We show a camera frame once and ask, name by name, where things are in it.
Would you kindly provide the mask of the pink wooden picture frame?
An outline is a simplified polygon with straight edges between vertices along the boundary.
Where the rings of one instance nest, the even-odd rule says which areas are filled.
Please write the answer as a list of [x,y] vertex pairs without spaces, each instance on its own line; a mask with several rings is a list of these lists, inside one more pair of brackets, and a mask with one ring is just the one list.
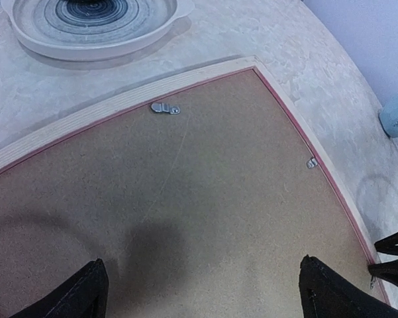
[[364,220],[330,156],[305,118],[300,114],[292,99],[257,56],[213,61],[201,67],[195,67],[171,76],[164,76],[132,89],[114,93],[110,97],[58,119],[0,149],[0,175],[60,142],[155,100],[248,70],[253,71],[274,96],[316,159],[319,168],[323,171],[340,201],[368,262],[371,264],[378,263],[380,257],[373,247]]

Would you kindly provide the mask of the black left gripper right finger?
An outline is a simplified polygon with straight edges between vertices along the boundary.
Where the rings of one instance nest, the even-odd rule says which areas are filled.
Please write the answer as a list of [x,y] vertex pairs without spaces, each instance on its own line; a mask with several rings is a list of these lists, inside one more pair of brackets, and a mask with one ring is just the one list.
[[398,310],[366,294],[314,256],[300,263],[304,318],[398,318]]

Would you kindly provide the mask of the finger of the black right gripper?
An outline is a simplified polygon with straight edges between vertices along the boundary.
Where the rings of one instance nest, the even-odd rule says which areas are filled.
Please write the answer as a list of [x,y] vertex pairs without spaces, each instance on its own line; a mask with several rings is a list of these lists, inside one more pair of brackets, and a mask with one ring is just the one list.
[[398,256],[398,232],[375,242],[374,246],[382,254]]
[[380,264],[370,264],[368,266],[368,271],[372,276],[385,280],[398,287],[398,260]]

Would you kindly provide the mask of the brown backing board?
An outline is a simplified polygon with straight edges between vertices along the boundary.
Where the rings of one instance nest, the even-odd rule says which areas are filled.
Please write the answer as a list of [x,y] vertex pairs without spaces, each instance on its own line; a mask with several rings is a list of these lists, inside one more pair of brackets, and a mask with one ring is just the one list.
[[272,94],[242,72],[73,136],[0,175],[0,317],[90,260],[108,317],[301,317],[316,256],[373,296],[331,186]]

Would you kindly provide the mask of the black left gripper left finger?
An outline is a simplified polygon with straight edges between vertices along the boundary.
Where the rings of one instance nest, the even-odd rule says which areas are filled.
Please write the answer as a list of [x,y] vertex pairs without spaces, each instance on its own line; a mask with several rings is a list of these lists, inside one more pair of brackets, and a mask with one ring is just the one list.
[[109,278],[102,259],[88,262],[65,282],[14,317],[105,317]]

